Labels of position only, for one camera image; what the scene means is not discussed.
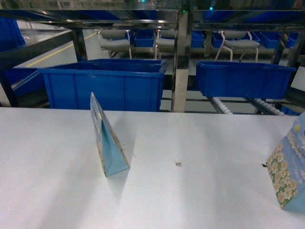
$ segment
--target white table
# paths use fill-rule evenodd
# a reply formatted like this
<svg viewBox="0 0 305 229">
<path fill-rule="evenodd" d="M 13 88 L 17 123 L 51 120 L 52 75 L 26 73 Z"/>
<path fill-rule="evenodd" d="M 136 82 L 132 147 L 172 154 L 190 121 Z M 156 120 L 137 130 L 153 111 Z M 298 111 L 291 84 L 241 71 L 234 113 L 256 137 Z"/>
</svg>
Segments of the white table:
<svg viewBox="0 0 305 229">
<path fill-rule="evenodd" d="M 304 228 L 262 167 L 295 117 L 106 114 L 131 164 L 108 178 L 90 111 L 0 108 L 1 229 Z"/>
</svg>

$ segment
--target blue gift bag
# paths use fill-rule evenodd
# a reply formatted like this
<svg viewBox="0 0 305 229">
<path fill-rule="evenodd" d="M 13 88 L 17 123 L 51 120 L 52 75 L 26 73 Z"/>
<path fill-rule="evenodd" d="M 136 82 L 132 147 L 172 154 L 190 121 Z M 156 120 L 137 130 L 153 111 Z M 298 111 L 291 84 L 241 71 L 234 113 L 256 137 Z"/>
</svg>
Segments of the blue gift bag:
<svg viewBox="0 0 305 229">
<path fill-rule="evenodd" d="M 96 144 L 106 177 L 129 168 L 120 141 L 93 93 L 90 98 Z"/>
<path fill-rule="evenodd" d="M 280 207 L 305 213 L 305 113 L 295 120 L 266 165 Z"/>
</svg>

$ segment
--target warehouse shelving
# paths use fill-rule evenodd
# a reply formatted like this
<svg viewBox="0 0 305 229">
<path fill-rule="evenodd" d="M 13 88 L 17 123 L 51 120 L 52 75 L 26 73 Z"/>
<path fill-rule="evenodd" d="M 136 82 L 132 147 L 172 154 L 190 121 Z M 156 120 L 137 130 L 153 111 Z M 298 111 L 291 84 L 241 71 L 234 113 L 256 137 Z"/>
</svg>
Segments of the warehouse shelving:
<svg viewBox="0 0 305 229">
<path fill-rule="evenodd" d="M 282 36 L 275 50 L 262 49 L 261 53 L 273 53 L 272 63 L 277 64 L 282 54 L 290 56 L 288 66 L 305 64 L 305 8 L 293 4 L 275 4 L 271 0 L 244 1 L 199 1 L 199 0 L 1 0 L 0 15 L 15 19 L 65 27 L 65 31 L 45 43 L 25 46 L 0 55 L 4 69 L 11 68 L 68 41 L 73 41 L 78 61 L 86 60 L 86 48 L 82 29 L 175 29 L 174 71 L 167 76 L 167 88 L 173 91 L 172 110 L 185 110 L 187 85 L 193 84 L 189 76 L 189 59 L 192 52 L 202 52 L 205 56 L 216 52 L 211 47 L 212 31 L 251 30 L 278 31 Z M 221 20 L 206 20 L 206 14 L 229 12 Z M 255 21 L 260 15 L 269 12 L 282 14 L 280 20 L 270 18 Z M 191 49 L 192 30 L 206 31 L 203 49 Z M 285 49 L 287 34 L 300 32 L 293 49 Z M 152 52 L 152 48 L 134 47 L 134 52 Z M 18 106 L 5 84 L 2 74 L 2 87 L 6 92 L 8 104 Z M 287 88 L 285 99 L 289 103 L 305 107 L 305 93 Z"/>
</svg>

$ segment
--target chair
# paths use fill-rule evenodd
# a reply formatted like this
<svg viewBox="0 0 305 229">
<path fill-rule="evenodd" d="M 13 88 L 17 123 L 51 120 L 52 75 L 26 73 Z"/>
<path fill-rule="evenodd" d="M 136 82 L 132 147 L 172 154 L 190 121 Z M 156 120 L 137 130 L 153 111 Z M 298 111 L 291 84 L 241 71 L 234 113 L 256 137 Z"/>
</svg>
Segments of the chair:
<svg viewBox="0 0 305 229">
<path fill-rule="evenodd" d="M 100 30 L 98 31 L 98 37 L 102 51 L 129 50 L 129 57 L 130 59 L 132 58 L 129 30 Z"/>
<path fill-rule="evenodd" d="M 160 49 L 173 50 L 175 47 L 175 30 L 164 30 L 157 32 L 155 55 L 157 59 L 157 53 L 159 53 L 159 59 L 161 58 Z"/>
<path fill-rule="evenodd" d="M 255 62 L 257 62 L 258 59 L 258 47 L 259 43 L 255 42 L 252 40 L 252 35 L 249 31 L 219 31 L 223 38 L 223 43 L 221 44 L 218 53 L 215 57 L 215 60 L 217 60 L 220 51 L 222 48 L 228 50 L 230 52 L 230 62 L 233 60 L 233 50 L 232 48 L 240 48 L 244 49 L 243 54 L 241 55 L 239 61 L 242 61 L 242 58 L 244 57 L 244 54 L 248 49 L 256 49 L 256 56 L 255 56 Z M 244 36 L 248 34 L 249 40 L 248 39 L 243 39 L 243 40 L 236 40 L 236 41 L 230 41 L 227 39 L 240 39 L 244 38 Z"/>
</svg>

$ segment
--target plastic storage bin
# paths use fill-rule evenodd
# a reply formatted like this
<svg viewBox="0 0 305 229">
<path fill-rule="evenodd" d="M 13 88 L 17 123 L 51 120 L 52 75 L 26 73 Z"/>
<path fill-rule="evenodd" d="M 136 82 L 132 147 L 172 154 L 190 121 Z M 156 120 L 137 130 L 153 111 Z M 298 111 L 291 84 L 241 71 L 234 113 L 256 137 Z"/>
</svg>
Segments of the plastic storage bin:
<svg viewBox="0 0 305 229">
<path fill-rule="evenodd" d="M 154 31 L 153 30 L 138 30 L 135 36 L 136 47 L 153 47 Z"/>
<path fill-rule="evenodd" d="M 201 31 L 193 31 L 192 33 L 192 48 L 201 48 L 202 43 L 204 42 L 204 35 Z"/>
<path fill-rule="evenodd" d="M 285 115 L 300 115 L 301 114 L 301 113 L 295 112 L 285 106 L 282 106 L 281 112 L 283 112 Z"/>
<path fill-rule="evenodd" d="M 292 71 L 266 63 L 198 61 L 196 84 L 204 96 L 282 99 Z"/>
<path fill-rule="evenodd" d="M 261 44 L 267 49 L 274 49 L 278 43 L 278 32 L 255 32 Z"/>
<path fill-rule="evenodd" d="M 289 34 L 289 37 L 288 37 L 288 40 L 286 43 L 286 48 L 294 47 L 298 35 L 299 35 L 298 32 L 293 32 L 293 33 Z"/>
<path fill-rule="evenodd" d="M 79 62 L 38 69 L 44 77 L 50 108 L 89 109 L 90 94 L 94 92 L 104 110 L 158 111 L 164 65 L 123 61 Z"/>
<path fill-rule="evenodd" d="M 0 17 L 0 52 L 24 45 L 16 20 Z"/>
<path fill-rule="evenodd" d="M 43 89 L 44 80 L 37 68 L 12 68 L 5 71 L 15 96 Z"/>
<path fill-rule="evenodd" d="M 103 62 L 103 63 L 144 63 L 144 64 L 165 64 L 163 60 L 151 60 L 151 59 L 96 59 L 86 62 Z"/>
</svg>

